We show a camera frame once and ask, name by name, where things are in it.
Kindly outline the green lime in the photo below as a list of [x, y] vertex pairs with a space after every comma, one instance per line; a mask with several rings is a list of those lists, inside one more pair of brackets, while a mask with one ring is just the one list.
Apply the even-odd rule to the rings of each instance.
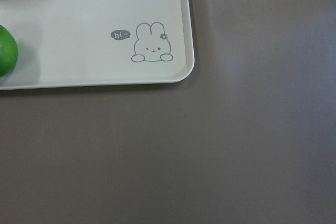
[[12, 34], [1, 25], [1, 77], [12, 71], [17, 59], [17, 42]]

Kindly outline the cream rabbit tray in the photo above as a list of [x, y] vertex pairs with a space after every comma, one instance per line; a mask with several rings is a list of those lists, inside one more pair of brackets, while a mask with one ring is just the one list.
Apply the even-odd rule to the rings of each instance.
[[1, 0], [19, 56], [1, 89], [173, 83], [194, 67], [189, 0]]

